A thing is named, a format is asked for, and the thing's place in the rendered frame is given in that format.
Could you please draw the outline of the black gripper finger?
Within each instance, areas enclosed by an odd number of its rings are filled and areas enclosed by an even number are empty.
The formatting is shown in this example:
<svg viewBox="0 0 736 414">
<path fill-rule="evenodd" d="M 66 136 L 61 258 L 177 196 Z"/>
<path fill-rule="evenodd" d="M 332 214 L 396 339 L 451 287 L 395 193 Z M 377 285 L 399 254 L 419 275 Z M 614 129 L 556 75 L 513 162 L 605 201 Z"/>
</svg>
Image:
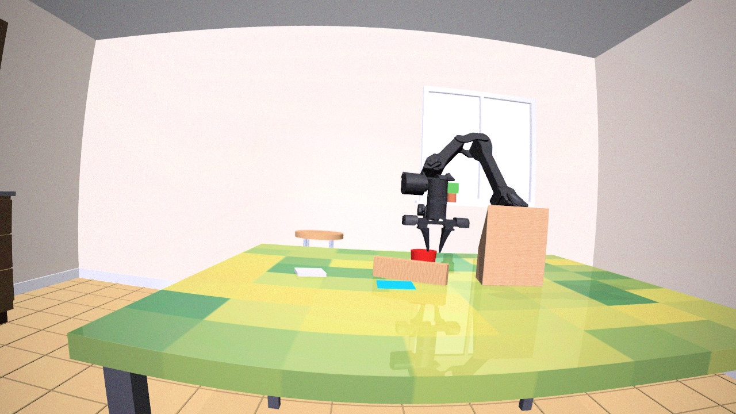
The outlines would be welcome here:
<svg viewBox="0 0 736 414">
<path fill-rule="evenodd" d="M 420 229 L 421 230 L 421 234 L 423 234 L 423 237 L 425 239 L 426 251 L 429 252 L 429 248 L 430 248 L 430 242 L 429 242 L 429 239 L 430 239 L 430 228 L 419 228 L 419 227 L 416 227 L 416 229 Z"/>
<path fill-rule="evenodd" d="M 441 252 L 442 247 L 444 246 L 446 239 L 449 237 L 449 234 L 451 233 L 451 231 L 454 231 L 454 230 L 455 229 L 443 228 L 442 227 L 442 233 L 441 233 L 441 237 L 440 237 L 440 245 L 439 245 L 439 251 L 438 252 Z"/>
</svg>

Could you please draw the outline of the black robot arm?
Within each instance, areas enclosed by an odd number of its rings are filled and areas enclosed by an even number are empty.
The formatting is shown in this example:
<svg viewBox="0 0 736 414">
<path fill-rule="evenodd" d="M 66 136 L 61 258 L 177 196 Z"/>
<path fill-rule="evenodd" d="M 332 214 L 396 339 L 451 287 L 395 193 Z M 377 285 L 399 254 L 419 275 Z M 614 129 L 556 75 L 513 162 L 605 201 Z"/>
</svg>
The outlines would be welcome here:
<svg viewBox="0 0 736 414">
<path fill-rule="evenodd" d="M 470 142 L 473 142 L 470 150 L 463 149 L 463 144 Z M 455 178 L 450 172 L 445 175 L 442 175 L 442 172 L 458 153 L 462 153 L 468 158 L 474 158 L 481 163 L 481 167 L 493 190 L 493 195 L 490 198 L 491 205 L 528 207 L 528 204 L 518 196 L 515 189 L 508 187 L 499 170 L 499 165 L 495 162 L 492 151 L 492 141 L 485 133 L 456 135 L 442 151 L 426 158 L 420 174 L 402 172 L 401 193 L 410 194 L 410 196 L 423 196 L 427 192 L 428 196 L 447 197 L 449 182 L 455 181 Z"/>
</svg>

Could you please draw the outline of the white flat rectangular block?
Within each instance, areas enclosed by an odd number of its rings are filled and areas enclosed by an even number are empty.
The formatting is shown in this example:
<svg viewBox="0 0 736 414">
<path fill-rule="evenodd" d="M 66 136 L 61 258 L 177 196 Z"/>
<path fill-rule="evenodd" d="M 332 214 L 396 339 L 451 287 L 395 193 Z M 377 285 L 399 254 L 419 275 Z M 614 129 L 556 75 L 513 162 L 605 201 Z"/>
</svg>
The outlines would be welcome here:
<svg viewBox="0 0 736 414">
<path fill-rule="evenodd" d="M 297 276 L 323 276 L 326 277 L 326 273 L 321 268 L 302 268 L 294 267 Z"/>
</svg>

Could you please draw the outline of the red cup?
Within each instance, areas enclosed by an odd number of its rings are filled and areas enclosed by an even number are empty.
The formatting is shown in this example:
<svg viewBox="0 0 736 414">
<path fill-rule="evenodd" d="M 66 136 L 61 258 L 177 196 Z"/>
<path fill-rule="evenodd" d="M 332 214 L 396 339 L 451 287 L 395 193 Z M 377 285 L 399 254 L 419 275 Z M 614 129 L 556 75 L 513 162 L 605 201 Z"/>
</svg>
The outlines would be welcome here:
<svg viewBox="0 0 736 414">
<path fill-rule="evenodd" d="M 426 251 L 426 249 L 411 249 L 413 261 L 435 262 L 437 251 Z"/>
</svg>

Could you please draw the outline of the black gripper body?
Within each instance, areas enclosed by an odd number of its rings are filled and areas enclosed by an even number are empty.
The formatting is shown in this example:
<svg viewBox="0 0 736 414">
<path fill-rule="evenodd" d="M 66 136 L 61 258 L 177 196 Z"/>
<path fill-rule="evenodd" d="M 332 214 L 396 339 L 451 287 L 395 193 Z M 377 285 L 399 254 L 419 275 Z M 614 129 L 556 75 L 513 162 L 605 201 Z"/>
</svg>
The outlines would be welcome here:
<svg viewBox="0 0 736 414">
<path fill-rule="evenodd" d="M 428 225 L 443 225 L 444 228 L 458 227 L 458 228 L 470 228 L 470 219 L 468 218 L 456 218 L 453 220 L 446 219 L 447 210 L 447 197 L 439 196 L 427 196 L 427 210 L 426 218 L 418 218 L 416 215 L 403 215 L 402 224 L 411 225 L 419 228 L 428 228 Z M 429 221 L 434 219 L 433 221 Z M 438 222 L 438 219 L 442 219 L 443 222 Z"/>
</svg>

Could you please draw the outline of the tan wooden plank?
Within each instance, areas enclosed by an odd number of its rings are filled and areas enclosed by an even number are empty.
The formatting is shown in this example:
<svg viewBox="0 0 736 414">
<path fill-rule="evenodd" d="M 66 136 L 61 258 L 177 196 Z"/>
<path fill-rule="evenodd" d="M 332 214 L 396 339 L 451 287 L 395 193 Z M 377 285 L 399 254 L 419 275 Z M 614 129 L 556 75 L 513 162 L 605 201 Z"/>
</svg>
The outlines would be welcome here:
<svg viewBox="0 0 736 414">
<path fill-rule="evenodd" d="M 373 276 L 445 286 L 449 282 L 449 263 L 374 256 Z"/>
</svg>

